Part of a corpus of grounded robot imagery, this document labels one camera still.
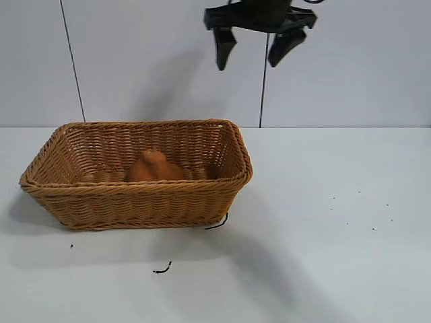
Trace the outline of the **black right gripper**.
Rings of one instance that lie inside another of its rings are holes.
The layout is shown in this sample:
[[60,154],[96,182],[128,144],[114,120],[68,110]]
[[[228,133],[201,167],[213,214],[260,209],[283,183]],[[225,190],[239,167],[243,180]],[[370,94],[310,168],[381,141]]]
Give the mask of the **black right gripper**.
[[276,67],[306,39],[304,30],[295,28],[311,29],[316,21],[313,10],[294,7],[291,1],[229,1],[223,6],[205,9],[203,16],[206,29],[213,29],[216,64],[220,71],[226,68],[237,43],[231,28],[276,34],[268,55],[269,64]]

